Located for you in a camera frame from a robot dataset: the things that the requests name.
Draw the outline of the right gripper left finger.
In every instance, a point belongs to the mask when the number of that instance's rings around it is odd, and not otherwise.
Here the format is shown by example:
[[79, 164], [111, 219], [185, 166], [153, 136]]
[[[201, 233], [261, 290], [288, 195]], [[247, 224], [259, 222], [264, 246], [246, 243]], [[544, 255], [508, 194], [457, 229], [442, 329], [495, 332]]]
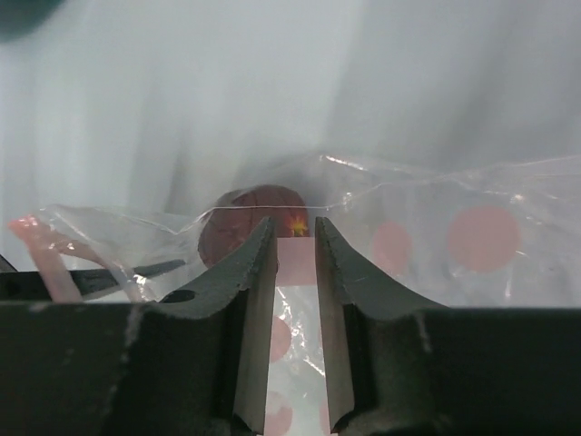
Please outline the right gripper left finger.
[[53, 303], [3, 273], [1, 432], [261, 433], [276, 273], [273, 220], [166, 302]]

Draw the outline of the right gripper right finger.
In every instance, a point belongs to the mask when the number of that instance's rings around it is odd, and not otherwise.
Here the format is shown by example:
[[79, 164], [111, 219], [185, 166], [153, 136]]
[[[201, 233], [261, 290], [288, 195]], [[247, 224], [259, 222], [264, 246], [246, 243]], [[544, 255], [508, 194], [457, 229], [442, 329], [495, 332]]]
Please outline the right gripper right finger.
[[315, 258], [339, 435], [577, 435], [577, 309], [448, 308], [395, 281], [327, 218]]

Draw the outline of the clear zip top bag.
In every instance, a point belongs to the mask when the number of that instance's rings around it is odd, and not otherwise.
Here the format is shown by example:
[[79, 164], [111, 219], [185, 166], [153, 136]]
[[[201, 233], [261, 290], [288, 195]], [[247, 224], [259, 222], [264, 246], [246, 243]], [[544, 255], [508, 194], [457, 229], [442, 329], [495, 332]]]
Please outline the clear zip top bag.
[[224, 194], [263, 184], [296, 191], [310, 235], [276, 234], [265, 421], [256, 435], [339, 435], [327, 402], [318, 218], [389, 277], [448, 308], [580, 312], [578, 157], [434, 174], [322, 155], [236, 188], [214, 175], [203, 183], [216, 199], [195, 218], [51, 205], [9, 228], [53, 303], [160, 303], [211, 269], [198, 241]]

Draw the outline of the dark purple fake fruit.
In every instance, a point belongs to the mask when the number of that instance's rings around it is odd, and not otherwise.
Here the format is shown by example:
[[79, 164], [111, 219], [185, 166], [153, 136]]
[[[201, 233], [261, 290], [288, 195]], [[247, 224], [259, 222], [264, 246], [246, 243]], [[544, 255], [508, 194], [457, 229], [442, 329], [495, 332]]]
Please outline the dark purple fake fruit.
[[203, 264], [211, 268], [242, 245], [265, 218], [272, 218], [280, 238], [308, 237], [309, 215], [302, 197], [276, 184], [224, 194], [204, 221], [198, 241]]

